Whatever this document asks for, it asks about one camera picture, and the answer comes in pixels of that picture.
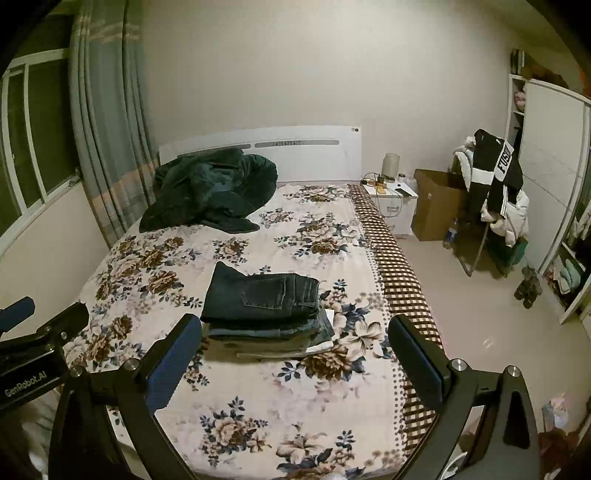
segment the striped curtain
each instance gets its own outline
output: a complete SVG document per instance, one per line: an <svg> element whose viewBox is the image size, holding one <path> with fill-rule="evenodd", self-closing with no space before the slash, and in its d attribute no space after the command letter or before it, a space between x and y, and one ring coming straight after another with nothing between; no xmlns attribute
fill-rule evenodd
<svg viewBox="0 0 591 480"><path fill-rule="evenodd" d="M70 45L72 124L86 193L112 246L154 201L140 83L141 0L82 0Z"/></svg>

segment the wardrobe door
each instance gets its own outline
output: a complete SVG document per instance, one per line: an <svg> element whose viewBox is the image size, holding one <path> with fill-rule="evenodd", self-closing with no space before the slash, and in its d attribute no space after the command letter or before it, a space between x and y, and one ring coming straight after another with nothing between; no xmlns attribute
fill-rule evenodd
<svg viewBox="0 0 591 480"><path fill-rule="evenodd" d="M585 129L584 103L552 88L527 83L519 163L530 198L530 243L525 256L539 269L580 184Z"/></svg>

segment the green jacket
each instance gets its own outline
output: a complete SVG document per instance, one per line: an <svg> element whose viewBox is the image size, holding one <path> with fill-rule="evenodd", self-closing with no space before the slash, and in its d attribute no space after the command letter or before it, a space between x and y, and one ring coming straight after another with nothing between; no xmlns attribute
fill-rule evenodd
<svg viewBox="0 0 591 480"><path fill-rule="evenodd" d="M275 164L239 148L187 154L156 169L156 202L139 223L146 232L201 223L227 233L259 226L245 217L266 204L277 188Z"/></svg>

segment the cardboard box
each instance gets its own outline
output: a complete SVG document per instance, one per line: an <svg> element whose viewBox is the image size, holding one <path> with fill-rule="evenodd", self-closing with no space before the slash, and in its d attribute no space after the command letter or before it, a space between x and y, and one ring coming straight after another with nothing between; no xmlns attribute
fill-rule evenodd
<svg viewBox="0 0 591 480"><path fill-rule="evenodd" d="M468 192L461 175L446 171L414 171L418 186L413 232L421 241L443 240L455 218L461 216Z"/></svg>

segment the cylindrical lamp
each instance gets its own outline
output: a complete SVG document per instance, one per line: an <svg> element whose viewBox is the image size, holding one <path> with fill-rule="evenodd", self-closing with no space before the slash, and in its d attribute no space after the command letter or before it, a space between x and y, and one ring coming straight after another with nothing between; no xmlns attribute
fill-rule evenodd
<svg viewBox="0 0 591 480"><path fill-rule="evenodd" d="M386 153L382 162L382 175L390 180L396 180L398 177L398 165L400 164L400 155L396 153Z"/></svg>

